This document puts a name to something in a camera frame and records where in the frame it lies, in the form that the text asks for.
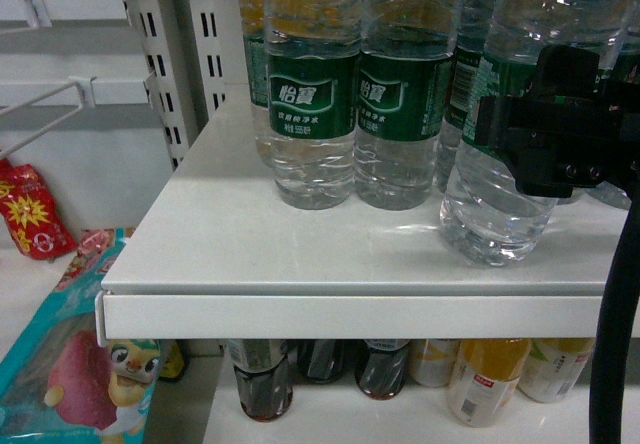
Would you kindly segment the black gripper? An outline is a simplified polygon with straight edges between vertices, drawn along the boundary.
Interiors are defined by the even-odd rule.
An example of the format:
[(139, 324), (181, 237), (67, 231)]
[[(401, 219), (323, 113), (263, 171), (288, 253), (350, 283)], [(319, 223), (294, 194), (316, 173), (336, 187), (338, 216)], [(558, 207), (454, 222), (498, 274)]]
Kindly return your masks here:
[(597, 54), (545, 47), (523, 96), (487, 96), (476, 107), (474, 144), (509, 169), (516, 189), (568, 197), (608, 182), (639, 188), (639, 87), (599, 79)]

